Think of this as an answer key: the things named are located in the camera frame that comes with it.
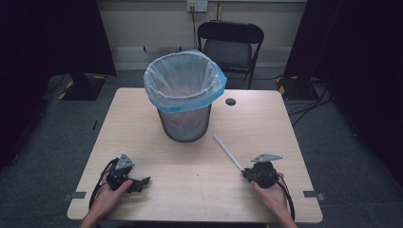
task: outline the metal rod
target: metal rod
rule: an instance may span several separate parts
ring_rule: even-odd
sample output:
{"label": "metal rod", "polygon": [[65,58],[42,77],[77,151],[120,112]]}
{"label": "metal rod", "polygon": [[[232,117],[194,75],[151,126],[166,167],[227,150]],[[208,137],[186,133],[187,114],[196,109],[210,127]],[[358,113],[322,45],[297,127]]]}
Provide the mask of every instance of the metal rod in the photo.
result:
{"label": "metal rod", "polygon": [[228,155],[228,157],[232,160],[232,162],[237,166],[237,168],[241,172],[243,170],[243,168],[240,165],[240,163],[237,161],[237,159],[235,159],[235,157],[232,155],[231,151],[229,151],[227,149],[227,147],[224,145],[224,143],[222,143],[222,141],[220,140],[220,138],[216,134],[214,134],[214,139],[216,139],[217,143],[219,143],[221,148],[225,151],[225,153]]}

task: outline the trash can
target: trash can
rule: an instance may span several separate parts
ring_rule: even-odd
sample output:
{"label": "trash can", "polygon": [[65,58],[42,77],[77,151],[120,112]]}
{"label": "trash can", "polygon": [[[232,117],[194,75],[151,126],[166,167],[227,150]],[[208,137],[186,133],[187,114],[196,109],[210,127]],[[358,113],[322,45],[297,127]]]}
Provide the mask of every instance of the trash can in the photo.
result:
{"label": "trash can", "polygon": [[181,143],[205,134],[211,104],[222,95],[225,84],[220,67],[197,50],[158,58],[144,74],[144,89],[157,107],[164,132]]}

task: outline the table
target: table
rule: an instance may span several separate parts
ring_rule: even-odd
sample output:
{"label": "table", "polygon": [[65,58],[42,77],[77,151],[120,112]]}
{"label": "table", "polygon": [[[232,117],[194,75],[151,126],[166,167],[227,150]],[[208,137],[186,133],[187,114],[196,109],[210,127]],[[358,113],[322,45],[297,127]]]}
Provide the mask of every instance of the table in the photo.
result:
{"label": "table", "polygon": [[[227,105],[233,98],[236,104]],[[142,221],[271,222],[258,194],[215,141],[217,134],[243,167],[260,153],[273,161],[296,207],[296,222],[320,222],[313,191],[283,100],[277,91],[225,90],[212,105],[205,135],[195,142],[174,142],[164,133],[156,108],[143,88],[120,88],[107,112],[73,199],[70,219],[87,213],[92,190],[106,164],[122,153],[136,165],[129,177],[151,177],[141,193],[125,194],[107,219]]]}

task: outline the black chair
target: black chair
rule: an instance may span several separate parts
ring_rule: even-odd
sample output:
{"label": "black chair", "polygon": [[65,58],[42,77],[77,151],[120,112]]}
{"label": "black chair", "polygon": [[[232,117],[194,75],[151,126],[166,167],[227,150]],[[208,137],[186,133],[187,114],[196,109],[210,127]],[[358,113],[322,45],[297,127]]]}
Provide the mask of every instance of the black chair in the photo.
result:
{"label": "black chair", "polygon": [[[263,31],[250,23],[212,20],[198,27],[198,50],[216,62],[222,71],[243,73],[249,76],[248,89],[252,84]],[[252,55],[252,45],[256,46]]]}

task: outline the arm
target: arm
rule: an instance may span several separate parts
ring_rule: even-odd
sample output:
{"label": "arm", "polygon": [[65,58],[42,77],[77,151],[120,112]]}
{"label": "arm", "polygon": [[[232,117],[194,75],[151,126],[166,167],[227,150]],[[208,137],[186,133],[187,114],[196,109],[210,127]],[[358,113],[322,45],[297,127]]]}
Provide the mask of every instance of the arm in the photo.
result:
{"label": "arm", "polygon": [[269,211],[276,217],[276,220],[281,228],[297,227],[291,218],[290,213],[288,212],[287,198],[280,186],[275,184],[270,188],[262,189],[254,181],[251,181],[251,185],[259,193],[267,209],[269,209]]}
{"label": "arm", "polygon": [[103,176],[103,185],[98,190],[97,197],[92,204],[91,209],[81,222],[80,228],[96,227],[98,222],[113,210],[119,197],[130,187],[132,180],[125,181],[116,191],[113,191],[106,183],[106,175]]}

